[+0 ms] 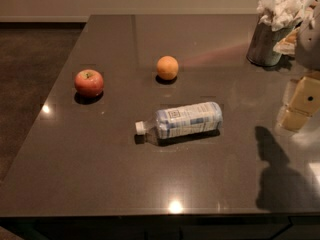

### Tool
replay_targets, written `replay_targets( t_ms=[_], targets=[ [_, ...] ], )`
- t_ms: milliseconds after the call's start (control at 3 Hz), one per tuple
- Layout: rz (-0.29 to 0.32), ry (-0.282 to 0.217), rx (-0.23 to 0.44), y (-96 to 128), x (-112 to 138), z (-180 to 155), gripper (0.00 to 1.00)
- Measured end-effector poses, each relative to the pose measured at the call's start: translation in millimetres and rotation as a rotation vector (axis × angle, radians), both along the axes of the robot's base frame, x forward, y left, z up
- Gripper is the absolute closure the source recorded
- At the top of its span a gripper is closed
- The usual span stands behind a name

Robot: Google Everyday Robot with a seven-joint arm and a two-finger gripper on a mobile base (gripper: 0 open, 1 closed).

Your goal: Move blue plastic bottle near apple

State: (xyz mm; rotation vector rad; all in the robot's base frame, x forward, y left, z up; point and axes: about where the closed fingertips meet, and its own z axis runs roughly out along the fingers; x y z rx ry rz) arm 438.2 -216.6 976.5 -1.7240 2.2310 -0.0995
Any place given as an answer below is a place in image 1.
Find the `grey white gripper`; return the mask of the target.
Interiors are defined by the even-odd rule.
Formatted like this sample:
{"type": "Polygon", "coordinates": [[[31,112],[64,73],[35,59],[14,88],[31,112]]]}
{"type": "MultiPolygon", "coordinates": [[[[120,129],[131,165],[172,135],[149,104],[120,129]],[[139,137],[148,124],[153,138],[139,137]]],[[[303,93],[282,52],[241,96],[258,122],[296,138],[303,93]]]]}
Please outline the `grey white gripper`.
{"type": "MultiPolygon", "coordinates": [[[[306,18],[298,31],[295,60],[311,70],[320,70],[320,4],[306,18]]],[[[304,76],[287,83],[279,111],[279,125],[298,132],[320,110],[320,80],[304,76]]]]}

